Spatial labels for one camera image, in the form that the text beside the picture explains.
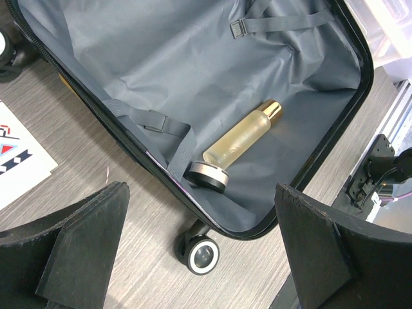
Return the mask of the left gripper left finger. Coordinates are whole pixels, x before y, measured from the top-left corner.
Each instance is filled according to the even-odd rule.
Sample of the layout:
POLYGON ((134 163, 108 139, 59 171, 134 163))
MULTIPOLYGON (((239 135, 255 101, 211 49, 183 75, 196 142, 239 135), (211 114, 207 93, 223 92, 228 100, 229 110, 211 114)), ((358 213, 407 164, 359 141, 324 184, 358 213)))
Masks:
POLYGON ((103 308, 129 199, 112 182, 1 231, 1 308, 103 308))

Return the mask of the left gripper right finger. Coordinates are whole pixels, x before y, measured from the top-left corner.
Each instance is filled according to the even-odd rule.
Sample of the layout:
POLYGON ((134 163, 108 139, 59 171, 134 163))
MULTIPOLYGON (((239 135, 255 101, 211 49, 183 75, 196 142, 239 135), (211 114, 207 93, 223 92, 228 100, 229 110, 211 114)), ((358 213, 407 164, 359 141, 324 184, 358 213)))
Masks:
POLYGON ((410 234, 289 185, 277 185, 275 206, 291 273, 274 308, 411 308, 410 234))

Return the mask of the yellow Pikachu hard suitcase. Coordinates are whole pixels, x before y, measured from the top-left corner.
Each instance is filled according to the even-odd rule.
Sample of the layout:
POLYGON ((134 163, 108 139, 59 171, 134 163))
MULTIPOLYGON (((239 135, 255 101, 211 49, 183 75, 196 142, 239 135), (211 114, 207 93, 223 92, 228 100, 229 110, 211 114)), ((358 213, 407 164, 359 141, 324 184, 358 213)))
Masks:
POLYGON ((215 230, 253 240, 277 225, 276 185, 302 190, 368 96, 373 58, 346 1, 7 1, 23 49, 49 62, 137 163, 197 217, 175 254, 220 258, 215 230), (196 184, 203 153, 267 100, 274 125, 223 192, 196 184))

